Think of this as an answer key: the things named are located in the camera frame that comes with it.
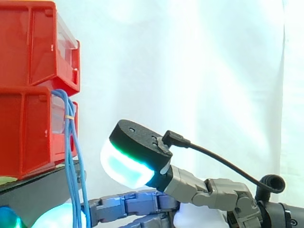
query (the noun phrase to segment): black lamp housing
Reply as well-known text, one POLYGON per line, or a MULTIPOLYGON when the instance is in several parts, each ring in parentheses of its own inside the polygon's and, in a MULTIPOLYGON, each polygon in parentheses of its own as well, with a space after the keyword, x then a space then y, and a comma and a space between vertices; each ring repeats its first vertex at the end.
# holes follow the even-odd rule
POLYGON ((159 173, 172 157, 169 150, 163 151, 158 147, 159 137, 162 136, 137 123, 120 120, 109 140, 121 153, 159 173))

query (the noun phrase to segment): blue cable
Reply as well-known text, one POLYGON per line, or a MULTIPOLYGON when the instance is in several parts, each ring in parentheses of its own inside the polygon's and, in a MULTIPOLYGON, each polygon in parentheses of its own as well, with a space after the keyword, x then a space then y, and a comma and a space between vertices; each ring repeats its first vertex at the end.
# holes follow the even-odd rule
POLYGON ((60 97, 65 103, 65 166, 66 166, 66 178, 67 184, 71 196, 72 206, 73 206, 73 228, 81 228, 81 204, 78 193, 78 184, 76 178, 76 171, 74 167, 74 161, 71 151, 71 141, 70 137, 74 139, 74 144, 76 147, 79 166, 80 166, 80 181, 82 188, 82 195, 84 200, 84 213, 86 218, 86 228, 91 228, 91 216, 89 211, 89 204, 86 192, 86 182, 85 182, 85 169, 83 158, 81 155, 81 150, 76 134, 76 127, 73 118, 75 117, 75 109, 73 102, 68 98, 67 93, 62 89, 57 89, 52 91, 52 94, 60 97))

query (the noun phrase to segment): glowing green object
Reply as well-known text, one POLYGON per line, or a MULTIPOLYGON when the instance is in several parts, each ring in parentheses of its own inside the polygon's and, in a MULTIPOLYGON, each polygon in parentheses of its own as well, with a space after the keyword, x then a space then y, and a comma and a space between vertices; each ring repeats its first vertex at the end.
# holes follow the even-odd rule
POLYGON ((144 186, 154 176, 154 171, 118 151, 109 140, 100 153, 100 162, 112 179, 131 189, 144 186))
MULTIPOLYGON (((86 216, 81 212, 82 228, 86 228, 86 216)), ((73 228, 71 203, 61 204, 41 215, 32 228, 73 228)))
POLYGON ((0 227, 24 228, 21 218, 9 207, 0 207, 0 227))

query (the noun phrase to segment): stacked storage bin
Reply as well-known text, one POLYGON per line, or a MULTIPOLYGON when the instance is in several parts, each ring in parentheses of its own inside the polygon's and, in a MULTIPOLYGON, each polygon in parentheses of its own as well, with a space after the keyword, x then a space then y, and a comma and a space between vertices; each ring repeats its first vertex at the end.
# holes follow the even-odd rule
POLYGON ((63 162, 64 103, 51 90, 78 93, 79 66, 79 42, 53 2, 0 1, 0 177, 63 162))

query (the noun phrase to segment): black plug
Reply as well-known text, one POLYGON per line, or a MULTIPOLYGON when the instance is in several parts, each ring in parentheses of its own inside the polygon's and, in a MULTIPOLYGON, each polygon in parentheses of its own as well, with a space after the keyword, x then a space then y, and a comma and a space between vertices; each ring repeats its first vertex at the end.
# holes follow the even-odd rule
POLYGON ((178 147, 189 148, 189 146, 191 144, 190 140, 185 139, 180 134, 177 134, 172 131, 167 131, 165 133, 165 135, 163 136, 162 141, 168 147, 171 147, 172 145, 174 145, 174 146, 178 146, 178 147))

